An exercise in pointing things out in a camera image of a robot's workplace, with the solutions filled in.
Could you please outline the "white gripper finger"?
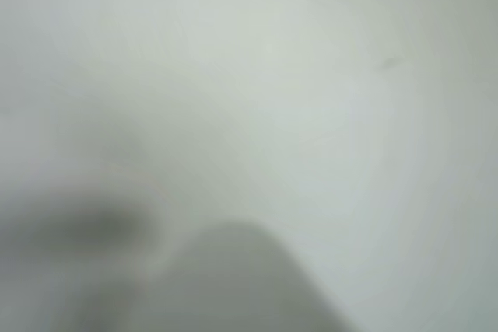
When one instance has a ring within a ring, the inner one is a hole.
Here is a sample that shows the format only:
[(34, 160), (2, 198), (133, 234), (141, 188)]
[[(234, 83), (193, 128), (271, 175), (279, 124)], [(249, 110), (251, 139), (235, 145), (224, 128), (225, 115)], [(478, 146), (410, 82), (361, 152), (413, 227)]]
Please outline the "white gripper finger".
[(248, 223), (213, 227), (170, 269), (172, 331), (351, 331), (291, 253)]

